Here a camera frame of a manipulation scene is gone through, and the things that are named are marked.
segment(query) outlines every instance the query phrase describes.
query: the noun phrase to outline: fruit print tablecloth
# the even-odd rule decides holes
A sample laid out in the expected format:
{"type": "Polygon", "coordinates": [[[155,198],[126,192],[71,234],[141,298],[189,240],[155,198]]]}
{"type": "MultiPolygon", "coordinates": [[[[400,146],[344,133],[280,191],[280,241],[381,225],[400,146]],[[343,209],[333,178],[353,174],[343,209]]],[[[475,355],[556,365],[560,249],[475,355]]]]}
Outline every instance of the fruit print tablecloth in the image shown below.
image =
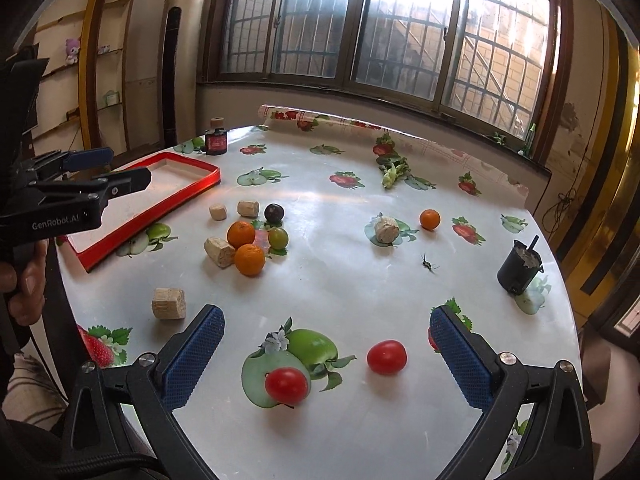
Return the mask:
{"type": "MultiPolygon", "coordinates": [[[[436,478],[479,417],[429,341],[431,309],[443,303],[498,352],[579,368],[568,297],[524,207],[526,188],[465,153],[374,124],[281,107],[259,113],[264,124],[229,133],[226,155],[208,157],[196,149],[200,142],[178,148],[219,166],[222,182],[161,219],[154,233],[162,231],[162,240],[154,234],[151,243],[145,233],[147,247],[114,253],[90,274],[66,244],[60,248],[83,338],[105,365],[159,350],[206,303],[222,308],[224,339],[190,402],[174,412],[221,480],[436,478]],[[407,158],[410,171],[385,189],[380,157],[393,153],[407,158]],[[268,254],[257,278],[219,269],[203,248],[207,237],[225,237],[239,200],[286,210],[289,245],[268,254]],[[227,220],[210,218],[216,202],[226,205],[227,220]],[[434,232],[419,225],[426,208],[442,218],[434,232]],[[391,244],[372,235],[380,214],[398,220],[391,244]],[[545,272],[512,298],[496,272],[514,239],[528,243],[536,234],[545,272]],[[187,319],[154,318],[156,287],[185,291],[187,319]],[[321,378],[294,410],[255,406],[242,389],[245,359],[282,357],[277,352],[300,328],[335,345],[324,368],[311,370],[321,378]],[[385,339],[408,352],[396,377],[367,368],[367,351],[385,339]]],[[[268,250],[269,226],[264,218],[255,226],[256,243],[268,250]]],[[[523,410],[520,424],[527,417],[523,410]]],[[[492,477],[508,457],[505,446],[492,477]]]]}

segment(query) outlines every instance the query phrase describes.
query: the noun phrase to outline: insect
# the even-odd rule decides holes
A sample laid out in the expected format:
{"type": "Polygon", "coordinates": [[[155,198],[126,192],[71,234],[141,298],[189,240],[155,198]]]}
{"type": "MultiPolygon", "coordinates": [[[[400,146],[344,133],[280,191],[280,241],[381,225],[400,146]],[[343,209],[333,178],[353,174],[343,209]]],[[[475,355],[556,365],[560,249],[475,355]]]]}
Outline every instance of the insect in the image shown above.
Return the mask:
{"type": "Polygon", "coordinates": [[[423,254],[422,255],[422,266],[426,267],[427,269],[429,269],[431,272],[433,272],[433,269],[437,269],[440,266],[433,266],[430,262],[427,261],[427,255],[423,254]]]}

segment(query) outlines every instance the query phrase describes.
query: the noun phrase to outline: jar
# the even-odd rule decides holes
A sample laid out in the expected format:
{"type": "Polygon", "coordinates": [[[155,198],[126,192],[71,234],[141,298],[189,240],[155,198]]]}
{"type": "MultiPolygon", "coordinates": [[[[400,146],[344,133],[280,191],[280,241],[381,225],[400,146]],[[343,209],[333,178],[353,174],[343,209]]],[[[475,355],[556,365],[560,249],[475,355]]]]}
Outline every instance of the jar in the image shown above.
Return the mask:
{"type": "Polygon", "coordinates": [[[225,120],[216,117],[210,120],[210,129],[204,135],[204,147],[207,155],[222,155],[226,153],[225,120]]]}

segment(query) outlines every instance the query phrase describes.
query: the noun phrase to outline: human hand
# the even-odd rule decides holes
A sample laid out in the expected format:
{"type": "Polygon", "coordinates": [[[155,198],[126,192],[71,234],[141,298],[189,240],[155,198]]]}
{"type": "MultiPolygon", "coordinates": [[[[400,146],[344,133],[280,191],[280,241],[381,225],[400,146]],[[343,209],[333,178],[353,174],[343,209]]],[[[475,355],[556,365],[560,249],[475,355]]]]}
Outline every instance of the human hand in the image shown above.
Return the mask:
{"type": "MultiPolygon", "coordinates": [[[[9,300],[9,313],[19,325],[32,325],[42,314],[48,245],[48,240],[40,240],[34,244],[33,259],[20,276],[20,289],[9,300]]],[[[17,284],[18,276],[15,269],[7,263],[0,262],[0,293],[12,292],[17,284]]]]}

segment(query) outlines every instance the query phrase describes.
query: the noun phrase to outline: stuffed toy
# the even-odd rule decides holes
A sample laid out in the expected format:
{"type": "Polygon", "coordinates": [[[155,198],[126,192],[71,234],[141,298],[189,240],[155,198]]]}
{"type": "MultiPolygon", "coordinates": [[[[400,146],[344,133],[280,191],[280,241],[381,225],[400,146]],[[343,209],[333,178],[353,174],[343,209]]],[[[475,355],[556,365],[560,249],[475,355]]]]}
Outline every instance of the stuffed toy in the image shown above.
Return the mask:
{"type": "Polygon", "coordinates": [[[66,40],[65,64],[75,65],[78,62],[79,54],[80,54],[80,40],[79,39],[66,40]]]}

